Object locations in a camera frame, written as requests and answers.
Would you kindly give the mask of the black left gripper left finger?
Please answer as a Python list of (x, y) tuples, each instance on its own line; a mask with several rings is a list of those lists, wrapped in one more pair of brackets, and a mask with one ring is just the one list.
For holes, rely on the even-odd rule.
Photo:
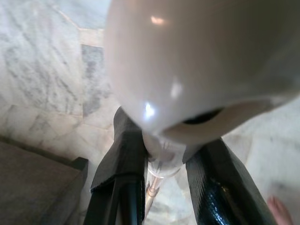
[(90, 192), (87, 225), (141, 225), (145, 219), (148, 154), (141, 129), (118, 108), (113, 144), (101, 160)]

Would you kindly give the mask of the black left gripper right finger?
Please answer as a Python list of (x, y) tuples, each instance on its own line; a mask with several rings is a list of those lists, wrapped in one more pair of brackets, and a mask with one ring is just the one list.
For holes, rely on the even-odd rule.
[(197, 224), (276, 224), (248, 170), (222, 139), (200, 147), (185, 165)]

